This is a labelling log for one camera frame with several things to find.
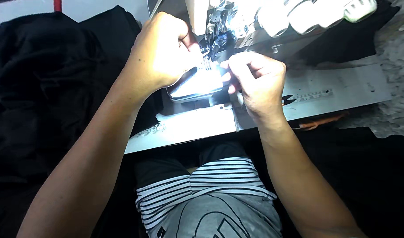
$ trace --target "gray shirt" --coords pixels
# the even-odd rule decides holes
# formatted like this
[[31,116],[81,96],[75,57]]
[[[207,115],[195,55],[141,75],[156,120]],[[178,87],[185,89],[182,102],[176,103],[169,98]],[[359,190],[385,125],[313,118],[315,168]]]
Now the gray shirt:
[[151,238],[280,238],[280,230],[271,200],[209,193],[178,204],[148,234]]

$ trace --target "ruler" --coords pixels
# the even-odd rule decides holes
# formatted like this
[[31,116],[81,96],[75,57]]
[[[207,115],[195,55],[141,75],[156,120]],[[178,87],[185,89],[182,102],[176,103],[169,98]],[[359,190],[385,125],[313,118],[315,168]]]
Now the ruler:
[[317,91],[317,92],[293,95],[291,98],[289,98],[289,100],[296,99],[296,101],[294,101],[294,103],[295,102],[305,102],[308,100],[313,100],[313,99],[317,99],[317,98],[321,98],[321,97],[328,97],[328,96],[332,96],[332,95],[333,95],[333,89],[324,89],[324,90]]
[[165,125],[165,123],[160,122],[158,125],[155,125],[155,126],[149,128],[149,129],[146,129],[144,131],[141,131],[141,132],[135,134],[134,136],[132,136],[131,138],[137,138],[137,137],[142,137],[142,136],[148,136],[148,135],[161,133],[165,129],[167,129],[167,126]]

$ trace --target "hand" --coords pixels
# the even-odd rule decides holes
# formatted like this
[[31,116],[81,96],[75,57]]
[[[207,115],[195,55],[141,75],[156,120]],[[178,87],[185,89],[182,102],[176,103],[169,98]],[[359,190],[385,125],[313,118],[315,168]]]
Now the hand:
[[231,71],[223,76],[223,81],[231,80],[229,94],[242,89],[248,113],[258,126],[286,121],[282,108],[284,63],[255,52],[242,52],[221,62],[221,67]]
[[199,45],[188,25],[160,12],[143,26],[122,74],[132,87],[150,94],[173,85],[201,60]]

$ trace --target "striped shirt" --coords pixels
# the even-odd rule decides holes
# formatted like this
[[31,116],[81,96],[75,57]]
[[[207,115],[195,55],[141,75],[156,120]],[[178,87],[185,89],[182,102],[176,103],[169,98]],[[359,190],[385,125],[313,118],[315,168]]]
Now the striped shirt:
[[191,175],[137,189],[136,208],[146,230],[150,230],[178,204],[208,193],[253,195],[267,198],[271,203],[276,198],[265,189],[250,159],[233,157],[206,163]]

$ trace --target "red object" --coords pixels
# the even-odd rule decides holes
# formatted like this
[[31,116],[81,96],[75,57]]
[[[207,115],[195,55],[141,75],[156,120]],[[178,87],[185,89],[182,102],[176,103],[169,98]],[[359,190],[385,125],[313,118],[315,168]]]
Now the red object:
[[53,10],[62,12],[62,0],[53,0]]

